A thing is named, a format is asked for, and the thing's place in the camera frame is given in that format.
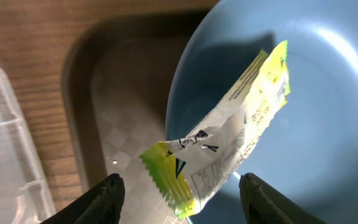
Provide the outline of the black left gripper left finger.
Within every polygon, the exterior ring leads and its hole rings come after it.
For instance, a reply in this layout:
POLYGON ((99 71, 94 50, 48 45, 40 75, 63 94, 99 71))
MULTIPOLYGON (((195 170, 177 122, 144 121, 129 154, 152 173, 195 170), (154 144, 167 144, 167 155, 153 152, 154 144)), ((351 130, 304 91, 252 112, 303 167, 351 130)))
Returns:
POLYGON ((125 186, 111 174, 42 224, 119 224, 125 186))

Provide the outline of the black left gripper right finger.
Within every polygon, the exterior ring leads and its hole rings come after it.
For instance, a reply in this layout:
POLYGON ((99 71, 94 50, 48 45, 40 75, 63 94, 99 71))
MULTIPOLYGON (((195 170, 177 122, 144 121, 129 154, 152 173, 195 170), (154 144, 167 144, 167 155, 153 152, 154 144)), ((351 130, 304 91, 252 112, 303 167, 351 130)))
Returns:
POLYGON ((253 173, 241 176, 241 204, 248 224, 323 224, 253 173))

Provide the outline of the yellow snack wrapper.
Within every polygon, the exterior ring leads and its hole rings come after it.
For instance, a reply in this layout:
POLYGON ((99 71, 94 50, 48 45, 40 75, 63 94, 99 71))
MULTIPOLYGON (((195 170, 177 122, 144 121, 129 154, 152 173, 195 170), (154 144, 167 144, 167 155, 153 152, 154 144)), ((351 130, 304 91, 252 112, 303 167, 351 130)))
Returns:
POLYGON ((261 50, 219 103, 185 137, 140 155, 178 218, 199 213, 247 159, 290 93, 288 41, 261 50))

